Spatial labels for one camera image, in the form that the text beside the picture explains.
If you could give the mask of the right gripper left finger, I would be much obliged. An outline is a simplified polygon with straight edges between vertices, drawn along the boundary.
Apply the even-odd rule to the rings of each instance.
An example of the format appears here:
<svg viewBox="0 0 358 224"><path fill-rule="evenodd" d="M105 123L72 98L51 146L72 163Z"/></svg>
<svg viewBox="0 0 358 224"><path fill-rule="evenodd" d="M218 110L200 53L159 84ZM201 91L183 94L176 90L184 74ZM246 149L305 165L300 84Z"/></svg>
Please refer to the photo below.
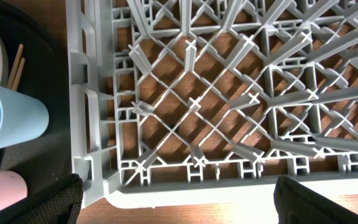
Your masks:
<svg viewBox="0 0 358 224"><path fill-rule="evenodd" d="M70 174L2 210L0 223L76 223L83 200L83 181Z"/></svg>

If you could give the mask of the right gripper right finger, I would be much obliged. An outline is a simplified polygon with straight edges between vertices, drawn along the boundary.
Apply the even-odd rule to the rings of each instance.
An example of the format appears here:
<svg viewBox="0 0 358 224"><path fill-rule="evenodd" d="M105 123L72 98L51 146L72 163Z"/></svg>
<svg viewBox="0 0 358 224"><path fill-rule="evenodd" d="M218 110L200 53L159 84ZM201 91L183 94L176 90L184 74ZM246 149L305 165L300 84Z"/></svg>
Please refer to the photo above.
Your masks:
<svg viewBox="0 0 358 224"><path fill-rule="evenodd" d="M273 199L279 224L358 223L358 214L284 175L277 180Z"/></svg>

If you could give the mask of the blue cup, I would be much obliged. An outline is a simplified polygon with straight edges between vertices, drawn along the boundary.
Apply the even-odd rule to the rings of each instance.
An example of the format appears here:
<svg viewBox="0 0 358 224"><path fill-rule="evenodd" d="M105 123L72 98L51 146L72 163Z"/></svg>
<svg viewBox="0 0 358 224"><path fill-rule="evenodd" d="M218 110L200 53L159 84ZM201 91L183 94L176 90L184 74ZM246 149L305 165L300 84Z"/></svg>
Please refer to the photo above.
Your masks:
<svg viewBox="0 0 358 224"><path fill-rule="evenodd" d="M48 122L40 100L0 86L0 148L41 136Z"/></svg>

